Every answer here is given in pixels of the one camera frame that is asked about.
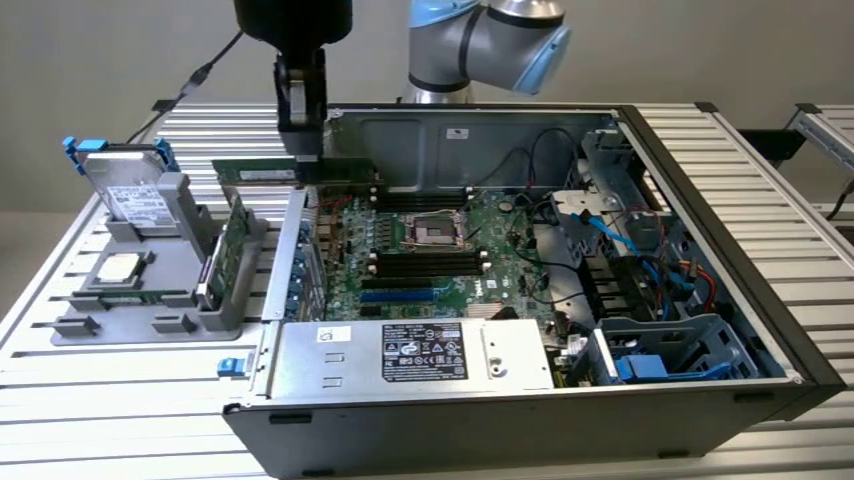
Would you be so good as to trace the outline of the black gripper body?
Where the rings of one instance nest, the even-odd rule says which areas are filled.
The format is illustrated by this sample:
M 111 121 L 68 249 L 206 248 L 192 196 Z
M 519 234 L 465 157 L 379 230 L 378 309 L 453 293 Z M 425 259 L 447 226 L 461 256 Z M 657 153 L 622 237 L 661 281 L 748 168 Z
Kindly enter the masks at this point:
M 349 0 L 234 0 L 240 30 L 279 51 L 314 51 L 353 30 Z

